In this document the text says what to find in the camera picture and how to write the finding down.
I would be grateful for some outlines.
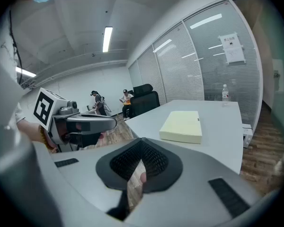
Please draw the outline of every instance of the sticky note pad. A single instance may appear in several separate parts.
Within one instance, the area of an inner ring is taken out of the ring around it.
[[[163,140],[201,144],[202,131],[198,111],[172,111],[159,135]]]

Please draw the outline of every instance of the black office chair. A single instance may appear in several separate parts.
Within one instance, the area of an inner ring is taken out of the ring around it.
[[[131,98],[133,116],[146,113],[160,106],[159,96],[150,84],[134,87],[134,97]]]
[[[128,91],[128,93],[134,96],[134,92],[132,90]]]

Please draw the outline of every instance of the ceiling light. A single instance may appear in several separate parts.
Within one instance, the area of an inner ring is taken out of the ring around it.
[[[209,49],[216,48],[216,47],[220,47],[220,46],[223,46],[223,44],[216,45],[216,46],[213,46],[213,47],[209,47]]]
[[[197,27],[199,27],[199,26],[201,26],[203,24],[206,24],[208,22],[214,21],[214,20],[219,19],[219,18],[222,18],[222,14],[221,13],[217,14],[215,16],[208,17],[208,18],[206,18],[206,19],[204,19],[204,20],[202,20],[200,22],[197,22],[196,24],[192,25],[190,28],[191,29],[197,28]]]
[[[200,58],[200,59],[197,59],[197,60],[202,60],[202,59],[204,59],[204,57],[202,57],[202,58]],[[197,61],[197,60],[194,60],[194,61]]]
[[[27,70],[23,70],[20,67],[16,67],[16,72],[22,73],[22,74],[27,75],[29,77],[35,77],[36,76],[36,74],[31,73],[31,72],[29,72]]]
[[[104,41],[103,41],[103,52],[108,52],[110,37],[113,32],[113,27],[105,27]]]
[[[175,44],[171,44],[169,46],[167,46],[163,51],[161,51],[158,56],[162,56],[164,55],[165,53],[167,53],[169,50],[173,49],[173,48],[176,48],[176,45]]]
[[[194,55],[194,54],[195,54],[195,52],[194,52],[194,53],[192,53],[192,54],[189,54],[189,55],[183,56],[183,57],[182,57],[182,59],[184,59],[184,58],[186,58],[186,57],[188,57],[188,56]]]
[[[163,46],[167,45],[168,43],[172,42],[172,40],[167,40],[165,41],[162,45],[160,45],[157,49],[155,49],[153,52],[157,52],[159,49],[161,49]]]
[[[213,55],[213,56],[216,56],[216,55],[223,55],[223,54],[225,54],[225,53],[219,53],[219,54],[215,54],[215,55]]]

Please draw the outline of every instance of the white wall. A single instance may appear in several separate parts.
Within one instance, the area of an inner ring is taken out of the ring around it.
[[[110,115],[122,112],[123,105],[119,98],[124,89],[133,89],[128,69],[125,66],[85,70],[43,84],[42,87],[68,100],[76,101],[80,112],[87,111],[86,106],[95,103],[95,97],[90,96],[91,91],[95,90],[105,97],[112,111]],[[39,87],[24,95],[20,101],[24,116],[30,122],[36,122],[33,109],[38,92]]]
[[[180,0],[170,10],[168,10],[149,30],[146,36],[138,45],[130,51],[127,67],[130,67],[157,38],[163,35],[173,25],[188,15],[196,12],[198,9],[218,0]]]

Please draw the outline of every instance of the wooden floor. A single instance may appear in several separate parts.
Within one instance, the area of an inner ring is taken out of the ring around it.
[[[243,150],[240,175],[262,195],[284,182],[284,136],[273,126],[270,111],[262,105],[255,134]]]
[[[132,139],[130,129],[122,115],[116,116],[117,127],[105,133],[97,145],[88,149],[103,147]],[[128,182],[127,195],[130,209],[139,203],[142,197],[141,173],[145,172],[142,162]],[[270,111],[262,106],[259,122],[248,148],[243,150],[240,176],[253,185],[263,196],[282,186],[284,182],[284,137],[272,124]]]

